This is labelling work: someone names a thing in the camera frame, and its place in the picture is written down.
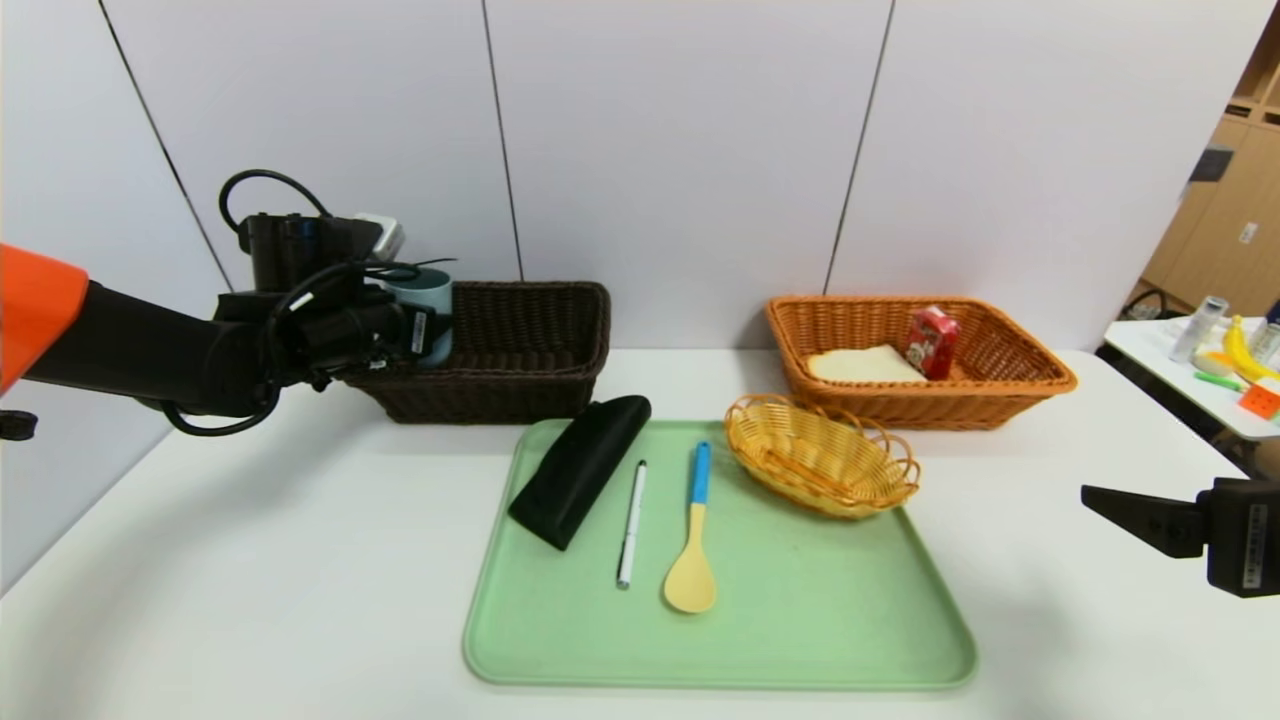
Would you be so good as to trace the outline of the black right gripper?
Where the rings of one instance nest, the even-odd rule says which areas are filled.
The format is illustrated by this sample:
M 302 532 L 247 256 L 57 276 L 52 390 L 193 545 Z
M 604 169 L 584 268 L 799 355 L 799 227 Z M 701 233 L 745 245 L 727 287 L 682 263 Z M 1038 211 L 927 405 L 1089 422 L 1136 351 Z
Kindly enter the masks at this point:
M 1217 478 L 1197 503 L 1096 486 L 1085 507 L 1170 559 L 1207 548 L 1207 582 L 1240 598 L 1279 594 L 1279 486 Z

